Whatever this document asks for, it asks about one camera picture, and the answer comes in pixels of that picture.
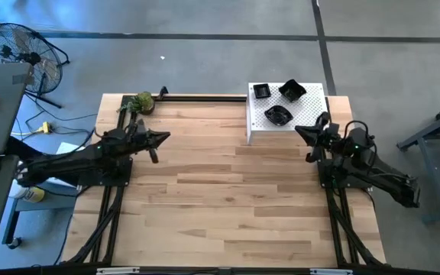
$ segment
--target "floor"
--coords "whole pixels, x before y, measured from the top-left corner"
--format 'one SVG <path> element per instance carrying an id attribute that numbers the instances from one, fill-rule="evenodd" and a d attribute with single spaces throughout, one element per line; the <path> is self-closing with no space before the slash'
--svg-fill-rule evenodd
<path id="1" fill-rule="evenodd" d="M 420 209 L 404 209 L 374 191 L 388 263 L 440 271 L 440 222 L 421 222 L 424 213 L 435 211 L 433 188 L 416 148 L 402 154 L 394 146 L 440 111 L 440 0 L 318 3 L 325 35 L 352 37 L 352 42 L 310 40 L 321 30 L 310 0 L 121 0 L 100 5 L 92 0 L 7 0 L 0 1 L 0 21 L 60 36 L 102 37 L 50 39 L 71 58 L 63 81 L 48 95 L 64 105 L 61 110 L 49 107 L 61 118 L 97 112 L 104 92 L 157 92 L 161 86 L 174 93 L 246 93 L 249 82 L 295 78 L 322 83 L 330 95 L 348 95 L 354 117 L 367 122 L 376 136 L 380 157 L 420 178 Z M 200 40 L 193 35 L 187 40 L 144 34 L 253 36 Z M 151 37 L 162 39 L 145 39 Z M 375 42 L 378 37 L 392 37 L 392 42 Z M 405 37 L 431 39 L 407 43 L 414 41 Z M 23 131 L 24 121 L 36 113 L 33 102 L 25 99 L 18 114 Z M 61 122 L 42 115 L 33 126 L 42 121 L 88 130 L 95 123 L 93 117 Z M 79 144 L 84 138 L 39 135 L 27 142 L 53 153 L 61 141 Z M 24 245 L 10 251 L 0 244 L 0 259 L 6 259 L 0 268 L 52 264 L 69 214 L 22 215 L 16 235 Z"/>

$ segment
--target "wooden tabletop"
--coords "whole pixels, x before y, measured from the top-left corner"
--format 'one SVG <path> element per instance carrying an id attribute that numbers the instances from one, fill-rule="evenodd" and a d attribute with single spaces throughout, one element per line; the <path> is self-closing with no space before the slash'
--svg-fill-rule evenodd
<path id="1" fill-rule="evenodd" d="M 122 96 L 103 95 L 98 133 L 115 128 Z M 334 123 L 352 119 L 348 97 L 328 102 Z M 336 266 L 325 192 L 315 164 L 305 162 L 310 148 L 295 131 L 262 133 L 247 146 L 245 115 L 240 102 L 158 102 L 144 117 L 146 127 L 171 136 L 159 163 L 147 152 L 133 156 L 113 265 Z M 102 192 L 95 186 L 77 199 L 63 260 L 95 229 Z M 348 189 L 348 201 L 354 230 L 384 262 L 367 194 Z M 343 245 L 349 259 L 345 236 Z"/>

